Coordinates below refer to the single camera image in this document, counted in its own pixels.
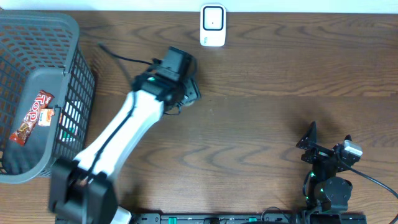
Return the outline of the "white green carton box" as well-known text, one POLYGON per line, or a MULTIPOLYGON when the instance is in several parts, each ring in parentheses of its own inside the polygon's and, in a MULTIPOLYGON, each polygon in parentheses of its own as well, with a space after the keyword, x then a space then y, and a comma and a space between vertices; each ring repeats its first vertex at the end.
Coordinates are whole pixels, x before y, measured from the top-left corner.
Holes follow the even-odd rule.
POLYGON ((78 125, 80 124, 81 118, 81 106, 81 101, 66 102, 64 112, 67 113, 67 116, 62 113, 60 118, 60 124, 67 129, 67 131, 60 131, 59 140, 62 142, 76 141, 76 137, 79 133, 78 125))

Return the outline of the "red chocolate bar wrapper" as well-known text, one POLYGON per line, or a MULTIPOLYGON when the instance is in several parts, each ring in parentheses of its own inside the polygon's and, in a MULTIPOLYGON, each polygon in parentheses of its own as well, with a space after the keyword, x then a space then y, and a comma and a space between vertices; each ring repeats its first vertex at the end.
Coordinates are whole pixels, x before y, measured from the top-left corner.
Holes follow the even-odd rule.
POLYGON ((9 140, 24 146, 39 120, 40 112, 48 107, 53 98, 51 93, 40 90, 20 127, 9 136, 9 140))

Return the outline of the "orange tissue pack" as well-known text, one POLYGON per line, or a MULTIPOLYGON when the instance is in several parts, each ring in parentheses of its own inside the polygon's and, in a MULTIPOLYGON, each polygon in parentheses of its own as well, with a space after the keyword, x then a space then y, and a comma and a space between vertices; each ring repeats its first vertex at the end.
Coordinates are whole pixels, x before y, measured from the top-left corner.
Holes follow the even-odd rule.
POLYGON ((54 109, 42 109, 40 112, 38 125, 39 126, 50 126, 52 122, 52 116, 55 115, 54 109))

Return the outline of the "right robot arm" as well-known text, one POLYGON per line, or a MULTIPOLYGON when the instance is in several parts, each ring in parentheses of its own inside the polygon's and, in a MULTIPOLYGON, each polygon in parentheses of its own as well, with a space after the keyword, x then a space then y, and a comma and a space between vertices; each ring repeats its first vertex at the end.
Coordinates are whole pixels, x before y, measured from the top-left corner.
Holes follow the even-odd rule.
POLYGON ((303 184, 306 209, 297 215, 302 223, 341 223, 340 214, 347 211, 351 197, 351 182, 338 177, 344 171, 338 161, 340 149, 327 149, 317 144, 316 122, 296 144, 303 149, 301 160, 312 165, 303 184))

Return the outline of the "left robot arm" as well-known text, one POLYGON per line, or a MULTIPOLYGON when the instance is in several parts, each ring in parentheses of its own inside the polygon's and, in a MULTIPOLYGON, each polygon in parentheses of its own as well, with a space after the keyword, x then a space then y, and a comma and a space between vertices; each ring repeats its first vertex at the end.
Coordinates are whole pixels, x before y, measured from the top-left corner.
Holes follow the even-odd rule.
POLYGON ((69 223, 130 223, 114 183, 145 133, 171 110, 201 98, 194 56, 169 47, 131 80, 131 91, 103 132, 72 160, 52 166, 49 210, 69 223))

